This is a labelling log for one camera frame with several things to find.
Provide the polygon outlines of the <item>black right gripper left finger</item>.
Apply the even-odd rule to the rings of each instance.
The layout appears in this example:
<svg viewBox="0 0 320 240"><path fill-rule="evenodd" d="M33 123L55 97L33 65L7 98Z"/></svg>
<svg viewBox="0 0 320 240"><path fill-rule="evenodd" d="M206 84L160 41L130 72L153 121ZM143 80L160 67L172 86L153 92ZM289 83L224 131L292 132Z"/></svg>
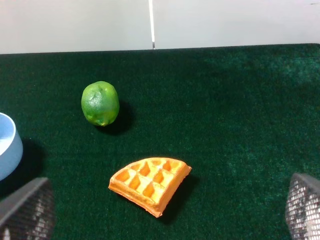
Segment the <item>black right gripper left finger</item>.
<svg viewBox="0 0 320 240"><path fill-rule="evenodd" d="M50 240L56 221L51 182L38 177L0 202L2 240Z"/></svg>

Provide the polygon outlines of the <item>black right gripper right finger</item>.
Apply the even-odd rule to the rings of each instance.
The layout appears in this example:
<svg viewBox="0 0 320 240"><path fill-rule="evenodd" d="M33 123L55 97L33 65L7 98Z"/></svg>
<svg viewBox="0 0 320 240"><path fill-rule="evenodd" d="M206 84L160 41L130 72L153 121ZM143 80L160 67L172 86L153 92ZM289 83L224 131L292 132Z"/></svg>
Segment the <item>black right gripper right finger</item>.
<svg viewBox="0 0 320 240"><path fill-rule="evenodd" d="M293 240L320 238L320 181L294 173L289 184L285 221Z"/></svg>

